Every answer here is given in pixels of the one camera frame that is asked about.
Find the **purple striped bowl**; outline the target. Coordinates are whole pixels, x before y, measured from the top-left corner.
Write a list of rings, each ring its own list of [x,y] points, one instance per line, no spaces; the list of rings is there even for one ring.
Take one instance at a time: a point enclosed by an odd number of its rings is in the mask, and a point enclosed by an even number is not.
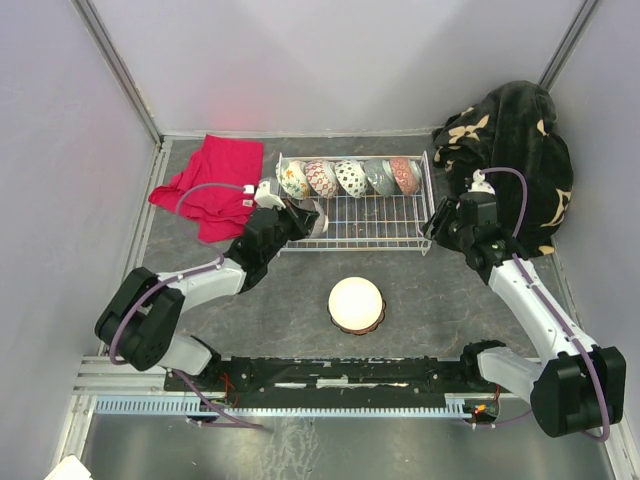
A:
[[[327,232],[329,220],[325,210],[318,201],[307,198],[300,201],[298,207],[305,212],[309,212],[308,218],[304,221],[308,228],[307,238],[319,238]]]

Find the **white wire dish rack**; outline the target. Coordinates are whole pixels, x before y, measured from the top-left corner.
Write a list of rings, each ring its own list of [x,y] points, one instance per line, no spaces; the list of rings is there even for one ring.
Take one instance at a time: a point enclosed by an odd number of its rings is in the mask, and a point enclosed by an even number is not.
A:
[[[417,192],[410,196],[400,188],[382,196],[372,187],[355,198],[340,188],[326,199],[311,191],[327,219],[327,229],[319,236],[287,244],[291,252],[322,251],[417,251],[426,255],[431,241],[421,228],[435,212],[434,187],[426,153],[407,157],[419,172]]]

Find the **floral orange green bowl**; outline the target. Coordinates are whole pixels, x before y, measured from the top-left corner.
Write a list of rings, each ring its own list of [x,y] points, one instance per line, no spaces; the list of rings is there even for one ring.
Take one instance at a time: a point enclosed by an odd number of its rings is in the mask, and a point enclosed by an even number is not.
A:
[[[284,192],[296,200],[305,200],[311,187],[305,174],[305,163],[300,160],[280,159],[276,167],[277,179]]]

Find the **blue triangle pattern bowl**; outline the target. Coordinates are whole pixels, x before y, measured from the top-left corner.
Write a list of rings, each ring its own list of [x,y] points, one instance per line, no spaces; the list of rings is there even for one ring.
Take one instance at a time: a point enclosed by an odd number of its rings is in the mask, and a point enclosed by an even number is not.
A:
[[[311,188],[320,197],[330,199],[338,192],[339,183],[328,160],[319,159],[307,162],[305,175]]]

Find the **red rimmed bowl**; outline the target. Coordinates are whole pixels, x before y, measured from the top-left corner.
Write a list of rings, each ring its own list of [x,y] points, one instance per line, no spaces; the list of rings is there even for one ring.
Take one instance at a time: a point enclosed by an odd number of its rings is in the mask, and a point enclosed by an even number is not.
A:
[[[368,180],[363,164],[358,160],[341,160],[334,173],[344,191],[353,198],[362,198],[368,190]]]

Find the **grey hexagon pattern bowl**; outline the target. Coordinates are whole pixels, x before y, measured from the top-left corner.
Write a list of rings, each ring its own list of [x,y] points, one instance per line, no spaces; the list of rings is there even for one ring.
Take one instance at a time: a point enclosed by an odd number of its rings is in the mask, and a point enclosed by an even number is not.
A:
[[[364,172],[373,190],[383,197],[390,197],[395,192],[395,177],[390,161],[372,158],[364,163]]]

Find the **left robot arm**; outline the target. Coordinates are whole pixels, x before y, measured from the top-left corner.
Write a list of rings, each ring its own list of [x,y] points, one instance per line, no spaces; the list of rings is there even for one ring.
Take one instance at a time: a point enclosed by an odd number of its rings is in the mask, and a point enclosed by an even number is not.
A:
[[[322,233],[326,225],[322,207],[311,199],[258,208],[242,235],[210,263],[163,274],[145,267],[132,270],[97,320],[95,334],[109,346],[116,365],[178,370],[198,389],[212,389],[221,378],[220,356],[204,342],[177,332],[181,315],[213,299],[249,291],[287,243]]]

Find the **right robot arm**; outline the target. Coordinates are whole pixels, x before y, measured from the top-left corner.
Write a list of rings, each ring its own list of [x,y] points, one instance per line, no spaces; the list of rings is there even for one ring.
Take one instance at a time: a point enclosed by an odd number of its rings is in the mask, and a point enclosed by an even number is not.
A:
[[[623,415],[626,361],[602,348],[563,310],[540,280],[527,252],[498,221],[486,192],[446,198],[422,229],[430,241],[464,255],[466,264],[501,298],[538,354],[533,362],[497,343],[480,346],[458,368],[467,389],[495,383],[525,400],[552,438],[583,433],[609,439]]]

